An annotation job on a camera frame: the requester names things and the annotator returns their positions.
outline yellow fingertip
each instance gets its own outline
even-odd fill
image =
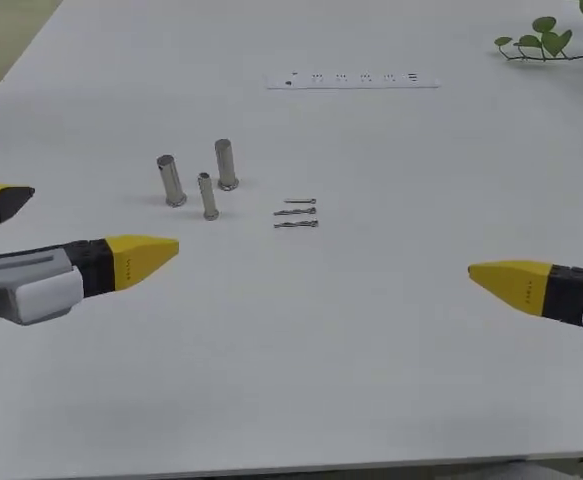
[[[525,260],[478,263],[469,267],[469,277],[513,308],[541,316],[552,267]]]
[[[141,282],[178,254],[180,243],[171,238],[122,235],[105,238],[113,253],[115,289]]]

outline floor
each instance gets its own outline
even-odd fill
[[[0,0],[0,82],[62,0]],[[266,475],[265,478],[280,478]],[[467,463],[453,466],[404,467],[347,472],[284,475],[285,480],[385,479],[558,479],[583,478],[583,459],[531,463]],[[244,480],[245,477],[233,477]]]

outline robotic arm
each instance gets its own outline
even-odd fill
[[[469,277],[516,310],[583,328],[583,268],[513,260],[471,265]]]
[[[0,185],[0,223],[34,189]],[[123,235],[0,255],[0,318],[32,325],[66,315],[83,299],[141,282],[178,254],[174,239]]]

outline power outlet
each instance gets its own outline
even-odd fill
[[[268,89],[438,88],[440,82],[418,73],[300,73],[267,76]]]

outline metal pin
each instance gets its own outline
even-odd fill
[[[317,227],[318,221],[317,220],[309,220],[305,222],[284,222],[284,223],[276,223],[273,225],[275,228],[280,227]]]
[[[315,205],[317,200],[315,198],[287,198],[284,203],[311,203]]]
[[[213,185],[208,173],[202,172],[198,175],[198,185],[200,186],[200,195],[202,195],[202,205],[204,206],[204,218],[215,220],[220,215],[215,206],[215,196],[213,195]]]
[[[226,138],[215,142],[215,156],[218,160],[218,171],[220,172],[218,187],[227,192],[237,188],[240,182],[235,176],[231,142]]]
[[[167,205],[179,207],[187,201],[186,194],[182,191],[178,170],[175,168],[175,158],[172,155],[162,155],[157,160],[160,176],[167,194]]]
[[[315,207],[311,208],[295,208],[293,210],[280,210],[278,212],[273,212],[274,215],[298,215],[302,213],[308,213],[309,215],[315,215],[318,209]]]

